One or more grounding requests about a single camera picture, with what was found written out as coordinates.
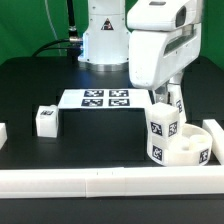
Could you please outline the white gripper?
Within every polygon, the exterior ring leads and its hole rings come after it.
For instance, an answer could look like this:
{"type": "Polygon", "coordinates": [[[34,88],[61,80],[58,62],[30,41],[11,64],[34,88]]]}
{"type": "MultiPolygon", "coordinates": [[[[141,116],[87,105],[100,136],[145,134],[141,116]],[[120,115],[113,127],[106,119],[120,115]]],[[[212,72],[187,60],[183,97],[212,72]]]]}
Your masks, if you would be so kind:
{"type": "Polygon", "coordinates": [[[168,82],[194,61],[201,47],[201,24],[171,32],[134,30],[129,41],[129,77],[136,88],[155,90],[155,102],[169,103],[168,82]]]}

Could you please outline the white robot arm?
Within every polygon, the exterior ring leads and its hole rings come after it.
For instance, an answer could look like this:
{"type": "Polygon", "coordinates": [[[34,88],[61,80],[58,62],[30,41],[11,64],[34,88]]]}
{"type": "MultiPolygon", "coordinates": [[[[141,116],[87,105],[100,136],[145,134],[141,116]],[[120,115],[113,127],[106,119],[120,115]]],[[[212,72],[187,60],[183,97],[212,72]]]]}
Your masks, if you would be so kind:
{"type": "Polygon", "coordinates": [[[129,77],[136,88],[168,101],[168,83],[200,53],[203,0],[138,0],[129,10],[129,77]]]}

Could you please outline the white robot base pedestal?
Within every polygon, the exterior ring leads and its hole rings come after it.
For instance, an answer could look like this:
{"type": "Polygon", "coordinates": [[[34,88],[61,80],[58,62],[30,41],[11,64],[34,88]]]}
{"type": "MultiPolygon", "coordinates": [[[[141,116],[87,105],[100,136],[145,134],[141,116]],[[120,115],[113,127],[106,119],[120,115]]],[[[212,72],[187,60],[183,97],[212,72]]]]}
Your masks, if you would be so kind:
{"type": "Polygon", "coordinates": [[[88,28],[78,60],[93,66],[118,66],[129,61],[130,31],[125,0],[88,0],[88,28]]]}

